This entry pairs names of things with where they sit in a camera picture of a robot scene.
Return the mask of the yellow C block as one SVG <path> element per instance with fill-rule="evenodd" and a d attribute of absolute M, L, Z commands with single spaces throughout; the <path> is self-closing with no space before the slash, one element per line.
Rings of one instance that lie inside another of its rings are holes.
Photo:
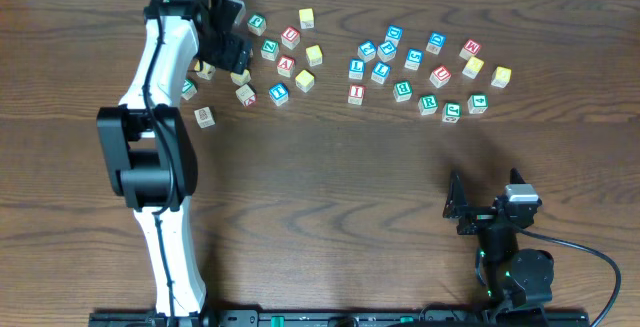
<path fill-rule="evenodd" d="M 230 74 L 230 77 L 231 77 L 231 81 L 238 86 L 243 86 L 245 84 L 248 84 L 251 81 L 251 74 L 248 69 L 245 69 L 241 73 L 232 72 Z"/>

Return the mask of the yellow O block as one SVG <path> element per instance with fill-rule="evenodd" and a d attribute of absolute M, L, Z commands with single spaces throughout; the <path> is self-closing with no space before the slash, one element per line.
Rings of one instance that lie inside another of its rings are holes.
<path fill-rule="evenodd" d="M 307 47 L 305 54 L 310 67 L 318 66 L 323 63 L 323 53 L 319 45 Z"/>

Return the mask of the green R block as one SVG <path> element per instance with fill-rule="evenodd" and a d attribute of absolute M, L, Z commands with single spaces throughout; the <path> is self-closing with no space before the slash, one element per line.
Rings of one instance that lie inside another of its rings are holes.
<path fill-rule="evenodd" d="M 433 94 L 423 95 L 418 100 L 418 108 L 421 115 L 431 115 L 438 110 L 438 100 Z"/>

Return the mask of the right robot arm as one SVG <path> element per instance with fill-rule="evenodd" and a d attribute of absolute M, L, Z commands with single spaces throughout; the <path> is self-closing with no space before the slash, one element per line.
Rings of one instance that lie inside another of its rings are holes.
<path fill-rule="evenodd" d="M 541 309 L 552 299 L 553 257 L 543 250 L 521 249 L 517 240 L 534 223 L 541 205 L 534 187 L 515 168 L 504 192 L 485 207 L 471 205 L 459 174 L 450 174 L 443 216 L 458 221 L 459 235 L 478 238 L 475 273 L 489 296 L 480 313 L 485 323 L 505 323 L 509 314 Z"/>

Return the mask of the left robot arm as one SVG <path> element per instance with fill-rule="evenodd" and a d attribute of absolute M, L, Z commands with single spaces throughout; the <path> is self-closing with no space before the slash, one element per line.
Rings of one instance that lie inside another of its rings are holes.
<path fill-rule="evenodd" d="M 156 305 L 149 312 L 94 312 L 92 326 L 217 326 L 195 258 L 189 222 L 198 180 L 195 150 L 179 111 L 194 60 L 243 72 L 251 41 L 233 33 L 241 0 L 150 0 L 143 14 L 144 51 L 134 80 L 96 125 L 114 193 L 143 230 Z"/>

